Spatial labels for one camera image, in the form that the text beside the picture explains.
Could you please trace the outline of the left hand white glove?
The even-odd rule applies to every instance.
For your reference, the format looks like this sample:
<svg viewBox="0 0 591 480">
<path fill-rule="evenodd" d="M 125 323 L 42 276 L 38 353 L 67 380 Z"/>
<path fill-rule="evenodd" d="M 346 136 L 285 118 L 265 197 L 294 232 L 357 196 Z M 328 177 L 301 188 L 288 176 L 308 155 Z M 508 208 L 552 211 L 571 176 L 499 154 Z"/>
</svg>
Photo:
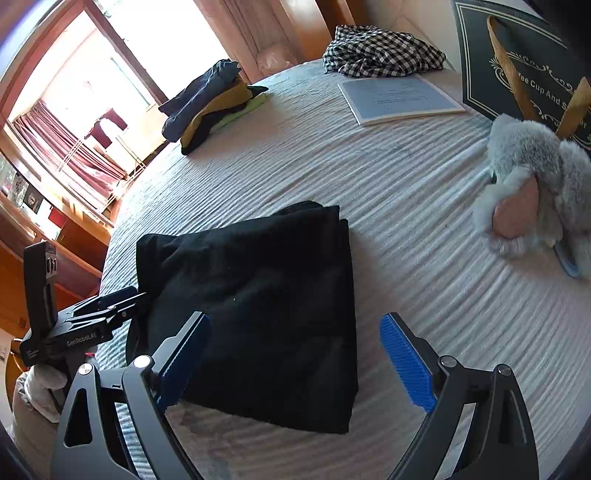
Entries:
<svg viewBox="0 0 591 480">
<path fill-rule="evenodd" d="M 58 424 L 66 385 L 67 377 L 64 373 L 49 365 L 38 363 L 26 374 L 25 396 L 46 420 L 52 424 Z"/>
</svg>

